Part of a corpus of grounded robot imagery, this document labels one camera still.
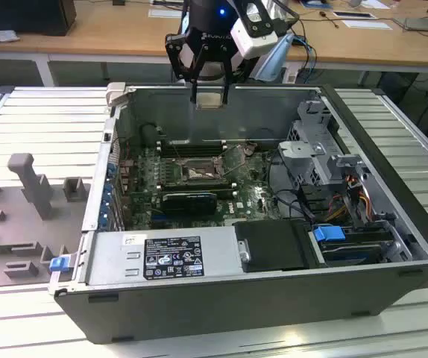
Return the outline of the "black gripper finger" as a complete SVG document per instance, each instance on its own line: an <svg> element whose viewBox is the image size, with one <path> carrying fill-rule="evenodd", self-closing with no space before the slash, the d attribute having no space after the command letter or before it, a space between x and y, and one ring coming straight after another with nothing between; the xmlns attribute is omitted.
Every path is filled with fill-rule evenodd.
<svg viewBox="0 0 428 358"><path fill-rule="evenodd" d="M185 45L193 53L190 67L184 65L180 56ZM201 37L195 32L189 32L188 34L167 34L165 48L175 77L185 80L185 82L190 82L190 101L196 102L199 75L207 60L207 44L201 42Z"/></svg>
<svg viewBox="0 0 428 358"><path fill-rule="evenodd" d="M220 45L218 59L224 71L222 104L227 104L230 86L238 81L242 71L244 57L239 52L234 41L227 41Z"/></svg>

